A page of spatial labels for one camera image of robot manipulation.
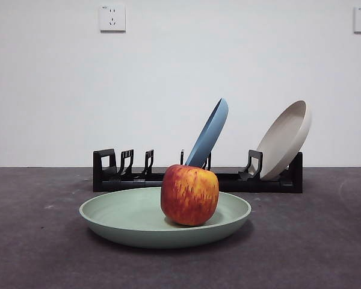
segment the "plate rim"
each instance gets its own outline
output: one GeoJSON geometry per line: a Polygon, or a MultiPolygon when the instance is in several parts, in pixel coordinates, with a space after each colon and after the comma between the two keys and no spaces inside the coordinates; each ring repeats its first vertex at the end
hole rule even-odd
{"type": "MultiPolygon", "coordinates": [[[[128,190],[121,190],[121,191],[138,191],[138,190],[146,190],[146,189],[156,189],[156,188],[160,188],[160,187],[146,187],[146,188],[132,188],[132,189],[128,189],[128,190]]],[[[229,193],[225,193],[223,191],[219,191],[220,194],[224,194],[230,197],[233,197],[234,199],[238,199],[241,202],[244,202],[247,205],[247,211],[242,214],[240,217],[237,217],[235,219],[232,219],[229,222],[224,222],[224,223],[219,223],[219,224],[212,224],[212,225],[206,225],[206,226],[190,226],[187,228],[173,228],[173,229],[148,229],[148,230],[143,230],[143,229],[129,229],[129,228],[118,228],[118,227],[114,227],[114,226],[108,226],[105,225],[101,222],[96,222],[95,220],[93,220],[92,218],[88,217],[87,215],[84,214],[83,212],[83,208],[90,203],[91,201],[94,201],[95,199],[98,199],[100,197],[106,196],[106,195],[110,195],[110,194],[117,194],[120,193],[121,191],[113,191],[110,193],[106,193],[106,194],[101,194],[99,196],[96,197],[92,197],[91,199],[85,201],[83,204],[81,204],[81,206],[79,207],[79,213],[80,215],[87,221],[93,224],[96,224],[98,226],[103,226],[105,228],[109,228],[109,229],[116,229],[116,230],[124,230],[124,231],[133,231],[133,232],[179,232],[179,231],[193,231],[193,230],[202,230],[202,229],[210,229],[210,228],[218,228],[218,227],[222,227],[222,226],[226,226],[229,224],[233,224],[236,223],[244,218],[246,218],[250,213],[251,213],[251,205],[249,204],[249,202],[247,202],[245,199],[242,199],[241,197],[235,196],[234,194],[229,194],[229,193]]]]}

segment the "blue plate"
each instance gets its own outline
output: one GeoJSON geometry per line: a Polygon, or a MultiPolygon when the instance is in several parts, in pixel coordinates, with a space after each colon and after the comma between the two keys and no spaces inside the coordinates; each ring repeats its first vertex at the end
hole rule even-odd
{"type": "Polygon", "coordinates": [[[223,129],[228,112],[229,107],[227,102],[224,98],[221,98],[195,142],[195,145],[186,160],[185,164],[187,166],[203,166],[223,129]]]}

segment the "white plate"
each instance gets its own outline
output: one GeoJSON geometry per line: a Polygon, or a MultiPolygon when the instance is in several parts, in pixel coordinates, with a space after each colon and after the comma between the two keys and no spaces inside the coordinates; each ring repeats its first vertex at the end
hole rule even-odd
{"type": "MultiPolygon", "coordinates": [[[[274,121],[257,148],[263,153],[261,180],[271,180],[287,168],[300,151],[311,122],[305,101],[294,102],[274,121]]],[[[258,167],[257,160],[249,172],[254,173],[255,167],[258,167]]]]}
{"type": "Polygon", "coordinates": [[[96,234],[134,247],[177,248],[214,242],[233,234],[251,211],[248,202],[220,192],[214,215],[202,226],[182,226],[162,212],[161,188],[136,188],[94,197],[79,212],[96,234]]]}

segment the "apple skin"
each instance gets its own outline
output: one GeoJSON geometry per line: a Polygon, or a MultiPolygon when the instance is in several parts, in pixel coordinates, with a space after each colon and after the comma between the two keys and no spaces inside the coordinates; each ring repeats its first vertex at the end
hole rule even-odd
{"type": "Polygon", "coordinates": [[[161,189],[161,208],[172,221],[197,226],[217,209],[217,176],[199,167],[174,164],[166,170],[161,189]]]}

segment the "white wall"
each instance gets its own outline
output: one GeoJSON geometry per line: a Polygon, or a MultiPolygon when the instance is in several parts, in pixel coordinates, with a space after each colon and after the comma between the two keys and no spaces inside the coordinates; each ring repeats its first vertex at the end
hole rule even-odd
{"type": "Polygon", "coordinates": [[[243,166],[290,103],[313,123],[305,166],[361,166],[361,0],[125,0],[101,34],[99,0],[0,0],[0,167],[91,166],[98,149],[186,157],[221,97],[213,166],[243,166]]]}

